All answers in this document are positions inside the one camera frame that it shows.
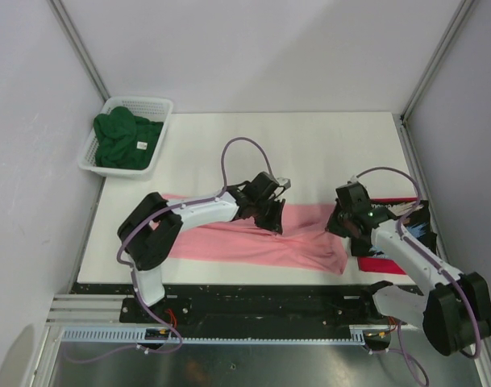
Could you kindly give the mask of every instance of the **white laundry basket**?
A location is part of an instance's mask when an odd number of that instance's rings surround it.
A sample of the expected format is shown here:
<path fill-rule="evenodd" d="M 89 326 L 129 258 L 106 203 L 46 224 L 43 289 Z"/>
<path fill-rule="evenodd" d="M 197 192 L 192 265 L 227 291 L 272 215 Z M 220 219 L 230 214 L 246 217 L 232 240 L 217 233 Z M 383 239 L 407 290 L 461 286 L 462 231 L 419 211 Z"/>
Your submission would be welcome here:
<path fill-rule="evenodd" d="M 106 177 L 126 177 L 136 180 L 149 180 L 152 178 L 157 164 L 161 144 L 163 143 L 166 131 L 168 130 L 170 115 L 172 114 L 172 101 L 164 98 L 153 97 L 112 97 L 103 106 L 101 113 L 109 114 L 115 107 L 125 106 L 133 115 L 145 117 L 151 121 L 163 123 L 163 128 L 157 140 L 156 149 L 146 169 L 116 169 L 98 167 L 94 160 L 94 155 L 98 149 L 97 136 L 94 129 L 91 129 L 88 139 L 78 157 L 78 166 L 87 171 L 93 171 Z"/>

